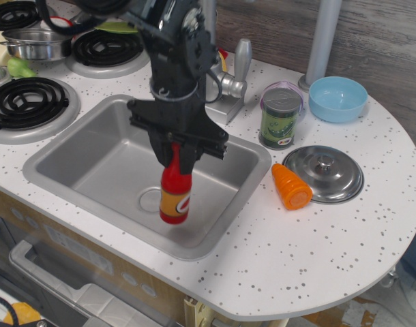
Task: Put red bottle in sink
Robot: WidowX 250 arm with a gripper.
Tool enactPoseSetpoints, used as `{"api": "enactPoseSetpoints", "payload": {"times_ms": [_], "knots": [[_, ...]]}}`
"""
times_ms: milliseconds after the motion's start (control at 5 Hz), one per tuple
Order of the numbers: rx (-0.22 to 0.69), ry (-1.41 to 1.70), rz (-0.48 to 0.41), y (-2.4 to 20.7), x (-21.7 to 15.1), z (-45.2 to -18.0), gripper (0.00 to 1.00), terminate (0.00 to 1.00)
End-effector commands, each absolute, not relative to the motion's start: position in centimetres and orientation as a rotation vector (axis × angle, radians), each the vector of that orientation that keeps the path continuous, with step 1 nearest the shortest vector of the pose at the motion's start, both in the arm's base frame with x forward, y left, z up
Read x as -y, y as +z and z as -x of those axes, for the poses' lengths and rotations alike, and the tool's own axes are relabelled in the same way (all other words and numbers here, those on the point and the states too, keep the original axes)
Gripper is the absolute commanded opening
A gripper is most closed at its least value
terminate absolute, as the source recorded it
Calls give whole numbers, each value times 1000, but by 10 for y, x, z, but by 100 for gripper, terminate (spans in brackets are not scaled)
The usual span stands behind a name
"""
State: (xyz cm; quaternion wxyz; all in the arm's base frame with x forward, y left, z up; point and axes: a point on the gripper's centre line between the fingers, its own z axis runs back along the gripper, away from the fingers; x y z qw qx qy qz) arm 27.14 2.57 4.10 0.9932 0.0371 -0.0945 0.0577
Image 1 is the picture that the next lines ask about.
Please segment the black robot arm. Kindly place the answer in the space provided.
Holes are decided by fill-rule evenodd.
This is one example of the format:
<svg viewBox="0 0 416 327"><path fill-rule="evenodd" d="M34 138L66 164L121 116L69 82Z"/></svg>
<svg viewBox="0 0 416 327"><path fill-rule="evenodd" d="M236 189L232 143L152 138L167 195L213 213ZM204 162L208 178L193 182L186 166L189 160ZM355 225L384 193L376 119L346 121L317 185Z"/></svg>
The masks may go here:
<svg viewBox="0 0 416 327"><path fill-rule="evenodd" d="M152 100L132 99L131 123L147 130L158 161L168 167L172 144L179 150L179 169L191 174L203 154L223 158L228 134L205 112L205 81L218 56L205 29L197 1L76 1L88 19L72 27L54 25L45 1L37 1L39 15L61 35L88 31L108 18L136 27L150 58Z"/></svg>

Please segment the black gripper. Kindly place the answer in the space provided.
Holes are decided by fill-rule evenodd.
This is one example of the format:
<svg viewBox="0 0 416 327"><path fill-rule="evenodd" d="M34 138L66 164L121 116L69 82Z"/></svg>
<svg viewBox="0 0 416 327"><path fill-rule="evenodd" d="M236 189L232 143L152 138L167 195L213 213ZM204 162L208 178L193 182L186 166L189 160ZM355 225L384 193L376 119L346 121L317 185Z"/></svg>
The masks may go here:
<svg viewBox="0 0 416 327"><path fill-rule="evenodd" d="M171 142L181 145L181 174L191 174L203 154L224 158L228 133L208 117L197 96L180 101L134 98L128 101L127 108L132 114L131 124L148 132L153 152L164 167L169 167L173 158Z"/></svg>

